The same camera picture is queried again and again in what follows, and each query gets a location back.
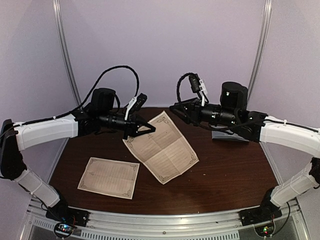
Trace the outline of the beige letter paper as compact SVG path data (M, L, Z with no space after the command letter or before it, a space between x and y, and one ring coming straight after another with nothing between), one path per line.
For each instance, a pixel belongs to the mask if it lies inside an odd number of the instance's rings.
M91 157L77 189L131 200L139 168L138 163Z
M166 184L199 162L187 139L163 111L149 123L155 132L124 140L130 153L161 183Z

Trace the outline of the grey envelope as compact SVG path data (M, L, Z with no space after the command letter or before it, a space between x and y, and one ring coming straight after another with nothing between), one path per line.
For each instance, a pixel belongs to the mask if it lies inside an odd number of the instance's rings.
M213 140L248 142L247 139L244 139L243 137L233 132L212 131L211 136Z

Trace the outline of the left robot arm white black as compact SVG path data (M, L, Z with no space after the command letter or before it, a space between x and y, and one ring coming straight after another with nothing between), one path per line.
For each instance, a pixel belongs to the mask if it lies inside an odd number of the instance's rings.
M31 195L40 199L61 222L72 218L72 211L52 186L45 183L23 161L22 151L43 143L97 134L101 128L123 131L123 139L155 132L156 128L134 112L146 102L141 93L128 104L125 114L113 112L117 101L115 90L93 90L90 103L84 109L72 110L65 116L30 122L3 122L0 132L0 174L3 179L15 181Z

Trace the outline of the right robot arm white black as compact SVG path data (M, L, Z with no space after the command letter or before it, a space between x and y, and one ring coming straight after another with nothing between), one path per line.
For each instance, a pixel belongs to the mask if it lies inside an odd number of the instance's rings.
M236 82L222 84L219 104L206 102L204 96L178 100L170 111L186 124L231 132L256 143L277 144L312 155L310 163L286 182L268 190L256 210L259 220L268 220L276 209L311 188L320 186L320 131L280 120L263 112L247 110L248 89Z

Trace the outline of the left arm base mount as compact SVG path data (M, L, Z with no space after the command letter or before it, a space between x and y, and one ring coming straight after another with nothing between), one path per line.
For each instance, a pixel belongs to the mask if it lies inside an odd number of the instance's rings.
M86 227L89 219L89 212L76 208L68 208L66 216L58 216L57 213L47 210L45 217L73 227Z

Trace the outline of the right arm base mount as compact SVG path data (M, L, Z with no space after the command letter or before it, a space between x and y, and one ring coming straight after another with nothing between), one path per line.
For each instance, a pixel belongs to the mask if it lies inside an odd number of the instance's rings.
M239 212L242 226L268 222L273 218L279 218L281 216L282 212L279 208L271 209L270 207L263 206L247 208Z

